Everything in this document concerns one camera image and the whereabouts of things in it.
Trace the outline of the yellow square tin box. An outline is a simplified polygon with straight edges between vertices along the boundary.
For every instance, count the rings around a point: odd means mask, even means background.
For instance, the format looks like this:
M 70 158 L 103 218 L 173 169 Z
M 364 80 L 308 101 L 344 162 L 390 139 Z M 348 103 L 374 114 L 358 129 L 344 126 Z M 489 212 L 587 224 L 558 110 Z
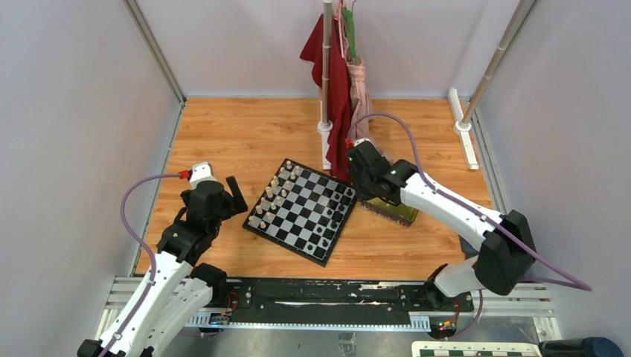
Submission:
M 379 198 L 362 201 L 360 206 L 365 210 L 376 214 L 377 216 L 396 223 L 404 228 L 409 228 L 414 223 L 419 213 L 418 209 L 411 208 L 407 205 L 392 205 L 384 202 Z

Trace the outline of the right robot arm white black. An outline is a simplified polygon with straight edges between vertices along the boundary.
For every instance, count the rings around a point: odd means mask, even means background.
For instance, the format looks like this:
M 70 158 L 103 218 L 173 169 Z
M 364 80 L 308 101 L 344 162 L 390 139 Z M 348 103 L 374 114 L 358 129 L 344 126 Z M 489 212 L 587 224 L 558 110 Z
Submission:
M 391 164 L 368 139 L 348 142 L 349 175 L 358 197 L 405 205 L 454 230 L 478 253 L 459 264 L 439 266 L 423 285 L 426 303 L 444 310 L 464 292 L 487 289 L 506 296 L 534 264 L 534 241 L 528 221 L 477 206 L 420 173 L 403 159 Z

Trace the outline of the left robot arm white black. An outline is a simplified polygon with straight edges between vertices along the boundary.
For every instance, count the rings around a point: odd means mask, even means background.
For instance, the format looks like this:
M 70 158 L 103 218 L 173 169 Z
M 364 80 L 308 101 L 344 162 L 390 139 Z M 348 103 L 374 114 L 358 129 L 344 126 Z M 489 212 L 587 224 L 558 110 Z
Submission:
M 190 183 L 181 194 L 183 208 L 164 229 L 156 251 L 139 242 L 149 254 L 149 271 L 100 337 L 83 341 L 78 356 L 160 356 L 202 307 L 226 302 L 227 274 L 199 259 L 222 223 L 248 207 L 236 178 L 222 184 L 207 161 L 177 177 Z

